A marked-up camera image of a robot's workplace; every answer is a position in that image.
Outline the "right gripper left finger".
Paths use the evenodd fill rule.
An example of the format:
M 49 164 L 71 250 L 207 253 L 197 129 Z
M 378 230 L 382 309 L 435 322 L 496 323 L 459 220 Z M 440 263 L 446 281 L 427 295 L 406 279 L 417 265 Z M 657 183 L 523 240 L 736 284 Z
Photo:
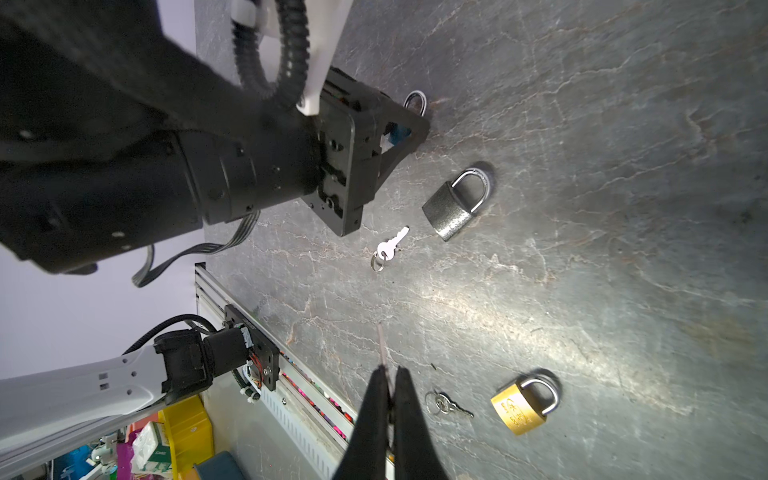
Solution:
M 348 447 L 333 479 L 385 479 L 390 395 L 387 371 L 374 370 Z

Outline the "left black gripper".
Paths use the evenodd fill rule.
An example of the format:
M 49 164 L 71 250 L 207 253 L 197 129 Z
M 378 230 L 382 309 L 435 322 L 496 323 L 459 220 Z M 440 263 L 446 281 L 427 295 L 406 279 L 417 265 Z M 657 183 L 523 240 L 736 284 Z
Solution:
M 313 118 L 321 177 L 317 189 L 303 200 L 339 237 L 360 228 L 364 206 L 430 131 L 426 95 L 407 95 L 401 105 L 389 101 L 381 152 L 375 145 L 381 132 L 381 99 L 378 91 L 336 67 L 321 90 L 319 113 Z

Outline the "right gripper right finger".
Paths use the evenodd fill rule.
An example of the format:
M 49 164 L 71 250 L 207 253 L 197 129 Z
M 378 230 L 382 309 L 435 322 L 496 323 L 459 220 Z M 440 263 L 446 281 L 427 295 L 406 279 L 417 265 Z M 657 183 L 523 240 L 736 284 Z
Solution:
M 432 443 L 412 376 L 404 367 L 398 368 L 395 377 L 393 428 L 397 480 L 448 479 Z

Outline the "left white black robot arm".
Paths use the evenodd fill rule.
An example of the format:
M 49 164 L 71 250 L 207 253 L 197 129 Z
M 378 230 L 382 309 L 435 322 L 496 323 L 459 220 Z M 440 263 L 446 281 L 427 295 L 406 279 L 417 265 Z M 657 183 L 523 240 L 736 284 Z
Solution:
M 428 120 L 331 64 L 348 2 L 234 1 L 238 82 L 153 1 L 1 5 L 1 242 L 52 274 L 301 199 L 337 235 Z

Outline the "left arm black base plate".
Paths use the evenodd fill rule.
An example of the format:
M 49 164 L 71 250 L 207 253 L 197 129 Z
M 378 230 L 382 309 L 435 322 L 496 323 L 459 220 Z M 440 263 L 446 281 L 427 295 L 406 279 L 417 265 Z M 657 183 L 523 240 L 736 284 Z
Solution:
M 238 328 L 247 350 L 246 363 L 239 367 L 234 378 L 240 393 L 249 403 L 261 399 L 265 390 L 274 392 L 280 375 L 281 351 L 277 345 L 233 304 L 225 307 L 227 327 Z

